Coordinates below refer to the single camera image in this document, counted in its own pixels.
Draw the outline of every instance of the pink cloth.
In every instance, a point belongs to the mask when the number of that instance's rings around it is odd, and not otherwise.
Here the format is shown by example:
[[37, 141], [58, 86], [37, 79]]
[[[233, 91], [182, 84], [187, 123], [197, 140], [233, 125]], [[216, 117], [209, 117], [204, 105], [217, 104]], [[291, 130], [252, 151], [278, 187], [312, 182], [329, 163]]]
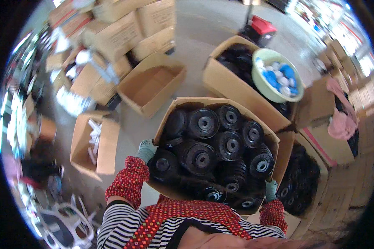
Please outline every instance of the pink cloth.
[[348, 115], [346, 115], [344, 112], [339, 112], [338, 109], [335, 108], [333, 119], [328, 126], [328, 134], [335, 139], [348, 140], [354, 135], [354, 132], [358, 128], [354, 108], [345, 98], [341, 86], [333, 78], [327, 80], [327, 90], [333, 92], [339, 98], [344, 110], [348, 113]]

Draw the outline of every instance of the glove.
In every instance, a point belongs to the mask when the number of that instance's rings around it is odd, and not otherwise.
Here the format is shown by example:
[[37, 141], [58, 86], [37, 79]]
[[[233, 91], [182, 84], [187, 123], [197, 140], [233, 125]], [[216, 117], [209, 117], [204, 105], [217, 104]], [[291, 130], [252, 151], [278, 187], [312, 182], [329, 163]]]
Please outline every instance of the glove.
[[273, 179], [271, 182], [266, 182], [266, 200], [271, 202], [276, 198], [277, 182]]
[[147, 164], [157, 151], [157, 147], [152, 143], [152, 139], [145, 139], [140, 143], [136, 157], [141, 158]]

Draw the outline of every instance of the black and white striped sleeve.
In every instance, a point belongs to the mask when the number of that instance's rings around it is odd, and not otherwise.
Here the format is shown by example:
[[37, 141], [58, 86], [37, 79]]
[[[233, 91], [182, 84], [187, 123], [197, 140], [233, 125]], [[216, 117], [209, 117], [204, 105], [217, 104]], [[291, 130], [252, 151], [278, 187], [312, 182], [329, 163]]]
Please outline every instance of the black and white striped sleeve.
[[121, 221], [126, 219], [133, 212], [135, 212], [134, 208], [125, 201], [115, 200], [111, 202], [104, 212], [102, 225], [97, 238], [97, 248], [107, 248], [105, 244], [111, 232], [120, 225]]

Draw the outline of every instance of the red patterned sleeve cover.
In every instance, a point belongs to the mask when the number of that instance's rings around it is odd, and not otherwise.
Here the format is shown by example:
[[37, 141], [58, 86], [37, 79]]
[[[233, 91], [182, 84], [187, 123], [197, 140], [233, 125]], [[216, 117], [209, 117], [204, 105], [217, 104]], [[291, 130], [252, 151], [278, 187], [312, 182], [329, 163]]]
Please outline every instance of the red patterned sleeve cover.
[[105, 201], [109, 197], [119, 196], [138, 209], [141, 204], [143, 182], [148, 181], [149, 177], [150, 172], [143, 160], [138, 157], [126, 157], [125, 168], [116, 175], [114, 182], [105, 191]]
[[287, 223], [284, 220], [284, 206], [279, 200], [266, 203], [260, 209], [260, 224], [263, 226], [276, 226], [287, 233]]

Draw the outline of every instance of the striped shirt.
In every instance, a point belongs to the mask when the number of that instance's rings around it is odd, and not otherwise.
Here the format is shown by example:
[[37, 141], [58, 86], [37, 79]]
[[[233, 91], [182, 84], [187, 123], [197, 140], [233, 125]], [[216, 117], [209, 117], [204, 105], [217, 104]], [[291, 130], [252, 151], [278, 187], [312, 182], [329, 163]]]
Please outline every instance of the striped shirt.
[[[148, 214], [144, 207], [134, 210], [126, 202], [111, 202], [104, 213], [102, 226], [97, 239], [97, 248], [123, 249], [125, 244], [148, 217]], [[255, 225], [243, 219], [239, 221], [239, 225], [241, 225], [253, 239], [259, 237], [285, 237], [284, 232], [277, 226]], [[185, 230], [190, 226], [195, 226], [207, 233], [231, 234], [230, 230], [220, 223], [213, 223], [209, 220], [201, 220], [194, 217], [172, 217], [162, 223], [148, 248], [176, 249]]]

